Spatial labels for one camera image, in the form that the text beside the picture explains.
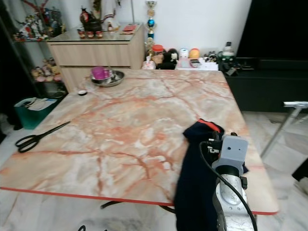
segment trophy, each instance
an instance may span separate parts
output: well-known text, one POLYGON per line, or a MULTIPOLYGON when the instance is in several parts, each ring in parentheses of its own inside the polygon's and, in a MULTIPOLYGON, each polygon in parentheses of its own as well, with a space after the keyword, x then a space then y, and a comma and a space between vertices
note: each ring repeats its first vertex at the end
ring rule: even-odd
POLYGON ((156 23, 153 19, 155 15, 155 11, 153 10, 153 8, 157 4, 157 1, 145 1, 145 2, 147 6, 149 7, 148 9, 149 20, 146 24, 146 28, 148 30, 148 37, 154 39, 154 29, 156 28, 156 23))
POLYGON ((152 50, 152 46, 155 44, 153 38, 148 37, 147 41, 144 44, 145 44, 145 49, 147 51, 147 55, 149 54, 150 56, 153 56, 154 51, 152 50))

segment red table edge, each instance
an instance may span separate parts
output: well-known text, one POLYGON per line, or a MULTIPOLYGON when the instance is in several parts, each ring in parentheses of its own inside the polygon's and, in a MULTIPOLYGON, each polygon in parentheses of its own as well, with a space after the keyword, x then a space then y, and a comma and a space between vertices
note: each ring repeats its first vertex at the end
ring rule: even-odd
MULTIPOLYGON (((140 201, 140 200, 131 200, 131 199, 122 199, 122 198, 111 198, 111 197, 103 197, 103 196, 86 196, 86 195, 75 195, 68 193, 58 193, 58 192, 43 192, 36 190, 28 190, 28 189, 15 189, 15 188, 7 188, 0 187, 2 190, 22 192, 22 193, 35 193, 35 194, 43 194, 43 195, 53 195, 53 196, 66 196, 66 197, 75 197, 75 198, 85 198, 85 199, 94 199, 94 200, 106 200, 106 201, 119 201, 119 202, 129 202, 129 203, 138 203, 138 204, 148 204, 148 205, 163 205, 163 206, 174 206, 173 203, 163 203, 163 202, 155 202, 155 201, 140 201)), ((258 212, 252 211, 254 215, 275 215, 279 211, 276 212, 258 212)))

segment dark blue fabric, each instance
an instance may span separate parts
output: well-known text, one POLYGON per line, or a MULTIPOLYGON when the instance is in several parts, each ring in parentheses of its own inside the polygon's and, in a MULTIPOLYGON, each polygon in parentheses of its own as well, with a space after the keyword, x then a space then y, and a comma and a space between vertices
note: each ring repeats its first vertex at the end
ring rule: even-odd
MULTIPOLYGON (((220 138, 224 129, 220 129, 220 138)), ((178 231, 216 231, 217 214, 212 197, 216 188, 216 175, 200 157, 199 143, 212 138, 213 129, 196 122, 183 135, 189 141, 174 198, 178 231)), ((208 155, 205 159, 212 161, 208 155)))

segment teal bin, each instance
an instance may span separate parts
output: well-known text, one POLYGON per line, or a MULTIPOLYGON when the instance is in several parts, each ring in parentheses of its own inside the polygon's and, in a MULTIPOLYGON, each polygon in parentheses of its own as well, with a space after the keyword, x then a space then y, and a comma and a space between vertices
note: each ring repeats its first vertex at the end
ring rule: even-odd
POLYGON ((24 105, 31 102, 32 98, 24 99, 14 105, 15 111, 24 127, 24 129, 35 129, 37 125, 58 105, 59 100, 47 99, 49 103, 53 102, 53 104, 48 107, 40 110, 33 111, 29 110, 24 105))

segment trash bin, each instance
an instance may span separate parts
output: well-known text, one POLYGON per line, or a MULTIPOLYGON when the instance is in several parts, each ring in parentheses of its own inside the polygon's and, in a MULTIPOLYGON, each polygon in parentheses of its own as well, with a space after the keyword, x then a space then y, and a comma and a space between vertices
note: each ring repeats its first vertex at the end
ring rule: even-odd
POLYGON ((24 129, 35 129, 36 126, 58 105, 59 100, 46 99, 41 102, 41 108, 26 107, 25 105, 32 102, 33 98, 21 100, 14 105, 15 111, 24 127, 24 129))

